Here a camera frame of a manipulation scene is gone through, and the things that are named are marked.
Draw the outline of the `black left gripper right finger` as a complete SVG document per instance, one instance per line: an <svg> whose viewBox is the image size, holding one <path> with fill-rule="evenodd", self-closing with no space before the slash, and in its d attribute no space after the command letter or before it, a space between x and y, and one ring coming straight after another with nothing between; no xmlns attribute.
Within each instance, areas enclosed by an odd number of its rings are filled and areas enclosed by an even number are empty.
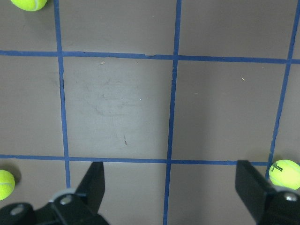
<svg viewBox="0 0 300 225"><path fill-rule="evenodd" d="M247 160L237 161L235 190L254 221L261 223L276 190Z"/></svg>

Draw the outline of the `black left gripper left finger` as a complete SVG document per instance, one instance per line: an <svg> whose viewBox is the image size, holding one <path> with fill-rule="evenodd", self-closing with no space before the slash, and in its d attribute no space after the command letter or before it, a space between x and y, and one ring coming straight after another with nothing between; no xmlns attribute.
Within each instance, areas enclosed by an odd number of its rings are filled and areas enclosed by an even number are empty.
<svg viewBox="0 0 300 225"><path fill-rule="evenodd" d="M84 204L93 213L98 213L104 197L104 164L93 162L78 185L75 195L80 197Z"/></svg>

